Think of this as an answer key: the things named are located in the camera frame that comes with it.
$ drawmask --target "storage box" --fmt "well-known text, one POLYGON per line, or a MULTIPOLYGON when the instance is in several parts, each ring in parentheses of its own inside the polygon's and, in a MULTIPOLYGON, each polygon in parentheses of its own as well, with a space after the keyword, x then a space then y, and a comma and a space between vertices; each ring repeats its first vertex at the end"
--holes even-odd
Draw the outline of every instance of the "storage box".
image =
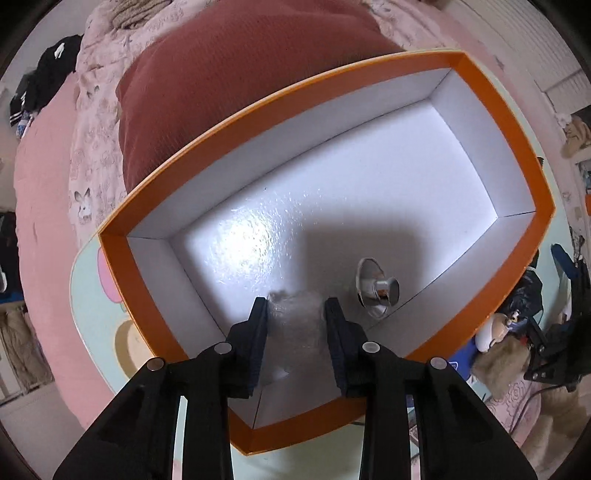
MULTIPOLYGON (((155 355, 194 357, 256 296, 316 291, 400 356, 448 357, 520 278, 554 204, 518 121, 459 51, 394 54, 277 92, 221 122, 145 179, 100 241, 155 355), (400 284, 377 322, 355 270, 400 284)), ((230 400, 232 443, 276 449, 364 413, 330 360, 230 400)))

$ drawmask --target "maroon fabric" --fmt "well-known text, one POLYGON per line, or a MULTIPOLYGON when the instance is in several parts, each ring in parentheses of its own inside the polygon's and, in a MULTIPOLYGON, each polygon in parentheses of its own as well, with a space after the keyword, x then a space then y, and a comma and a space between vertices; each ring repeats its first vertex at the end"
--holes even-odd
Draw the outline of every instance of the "maroon fabric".
POLYGON ((365 8, 349 0, 220 0, 148 47, 119 82, 127 191, 257 100, 398 51, 365 8))

